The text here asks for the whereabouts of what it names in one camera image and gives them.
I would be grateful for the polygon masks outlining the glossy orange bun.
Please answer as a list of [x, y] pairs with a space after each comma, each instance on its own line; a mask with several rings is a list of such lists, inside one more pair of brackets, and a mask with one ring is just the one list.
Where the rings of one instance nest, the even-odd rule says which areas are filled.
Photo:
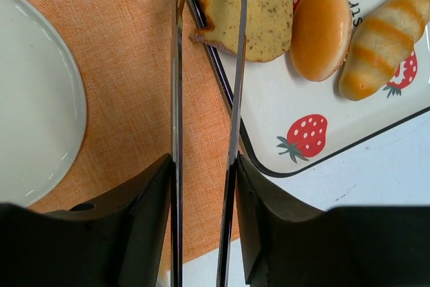
[[328, 79], [345, 62], [351, 35], [347, 0], [300, 0], [292, 24], [293, 66], [308, 81]]

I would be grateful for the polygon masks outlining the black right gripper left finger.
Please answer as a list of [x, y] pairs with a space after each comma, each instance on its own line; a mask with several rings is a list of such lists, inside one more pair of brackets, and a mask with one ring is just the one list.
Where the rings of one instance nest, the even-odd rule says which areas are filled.
[[2, 286], [154, 286], [172, 158], [70, 210], [1, 205]]

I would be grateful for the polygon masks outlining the metal serving tongs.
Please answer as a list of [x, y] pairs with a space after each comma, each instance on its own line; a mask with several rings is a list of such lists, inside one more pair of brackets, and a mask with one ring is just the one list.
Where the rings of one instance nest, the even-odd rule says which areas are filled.
[[[174, 163], [171, 195], [171, 285], [183, 285], [183, 64], [182, 30], [185, 0], [171, 3], [171, 154]], [[239, 40], [237, 48], [234, 97], [230, 125], [230, 141], [226, 168], [220, 246], [216, 285], [228, 285], [230, 242], [234, 208], [234, 190], [237, 178], [236, 159], [239, 151], [239, 131], [241, 125], [241, 100], [246, 58], [247, 0], [241, 0]]]

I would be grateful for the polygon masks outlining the sliced loaf cake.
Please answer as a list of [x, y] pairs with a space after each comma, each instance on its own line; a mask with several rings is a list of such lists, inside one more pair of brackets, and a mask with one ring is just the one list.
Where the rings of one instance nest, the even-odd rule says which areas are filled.
[[[206, 27], [192, 38], [237, 53], [241, 0], [198, 0]], [[292, 38], [293, 0], [247, 0], [246, 59], [266, 63], [287, 52]]]

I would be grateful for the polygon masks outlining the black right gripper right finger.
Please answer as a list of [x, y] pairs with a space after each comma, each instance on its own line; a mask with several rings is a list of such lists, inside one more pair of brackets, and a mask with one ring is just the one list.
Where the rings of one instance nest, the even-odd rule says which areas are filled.
[[236, 205], [250, 286], [428, 286], [429, 208], [322, 211], [237, 159]]

